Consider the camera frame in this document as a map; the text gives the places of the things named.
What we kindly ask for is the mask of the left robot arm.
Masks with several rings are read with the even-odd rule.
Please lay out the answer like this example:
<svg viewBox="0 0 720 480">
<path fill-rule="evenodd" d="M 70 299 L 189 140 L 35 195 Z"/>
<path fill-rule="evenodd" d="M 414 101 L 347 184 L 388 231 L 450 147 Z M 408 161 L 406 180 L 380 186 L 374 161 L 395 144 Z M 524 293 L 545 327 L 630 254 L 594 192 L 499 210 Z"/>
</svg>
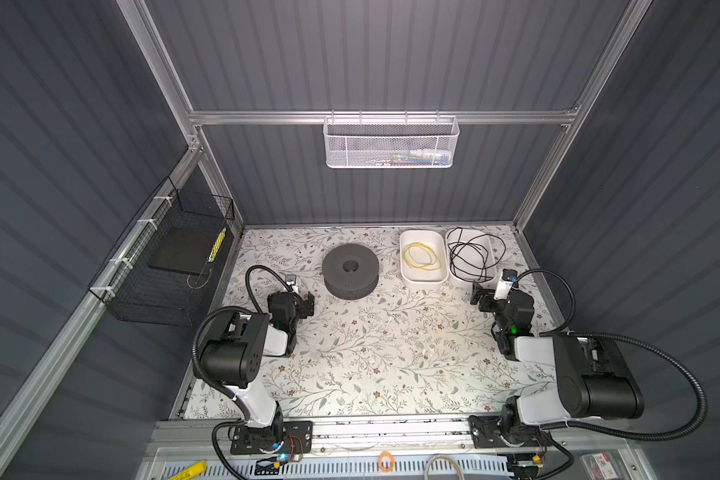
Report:
<svg viewBox="0 0 720 480">
<path fill-rule="evenodd" d="M 237 420 L 225 429 L 232 455 L 263 454 L 281 465 L 299 461 L 311 451 L 313 423 L 287 421 L 282 408 L 266 390 L 262 363 L 288 358 L 297 344 L 302 320 L 314 314 L 314 296 L 294 274 L 273 277 L 282 286 L 267 296 L 267 309 L 226 306 L 210 312 L 195 333 L 191 347 L 193 374 L 231 401 Z"/>
</svg>

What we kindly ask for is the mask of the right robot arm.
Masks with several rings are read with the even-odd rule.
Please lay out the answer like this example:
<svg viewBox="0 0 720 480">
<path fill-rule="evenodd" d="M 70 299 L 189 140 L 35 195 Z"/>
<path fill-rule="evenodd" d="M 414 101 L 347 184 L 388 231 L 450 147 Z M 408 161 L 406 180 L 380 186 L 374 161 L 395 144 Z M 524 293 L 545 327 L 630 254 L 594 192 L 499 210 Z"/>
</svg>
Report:
<svg viewBox="0 0 720 480">
<path fill-rule="evenodd" d="M 533 273 L 505 269 L 492 288 L 476 281 L 470 303 L 492 316 L 491 336 L 506 360 L 551 366 L 555 380 L 547 390 L 509 396 L 497 413 L 470 416 L 468 425 L 475 447 L 521 448 L 533 442 L 549 446 L 550 431 L 570 428 L 627 440 L 664 442 L 688 436 L 702 425 L 709 404 L 701 383 L 678 359 L 658 347 L 614 333 L 573 332 L 568 328 L 569 319 L 549 331 L 533 334 L 535 300 L 519 287 L 520 281 Z M 657 433 L 604 426 L 606 420 L 637 419 L 645 410 L 642 391 L 621 345 L 661 358 L 688 381 L 696 407 L 685 424 Z"/>
</svg>

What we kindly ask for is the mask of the dark grey cable spool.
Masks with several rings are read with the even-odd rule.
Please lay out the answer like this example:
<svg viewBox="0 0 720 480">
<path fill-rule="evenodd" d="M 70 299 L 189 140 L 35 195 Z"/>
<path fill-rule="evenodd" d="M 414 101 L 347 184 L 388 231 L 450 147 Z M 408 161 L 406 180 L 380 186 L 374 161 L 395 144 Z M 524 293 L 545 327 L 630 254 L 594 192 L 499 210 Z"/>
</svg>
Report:
<svg viewBox="0 0 720 480">
<path fill-rule="evenodd" d="M 354 243 L 333 248 L 322 262 L 328 292 L 342 300 L 359 300 L 370 295 L 378 284 L 379 268 L 377 255 L 370 248 Z"/>
</svg>

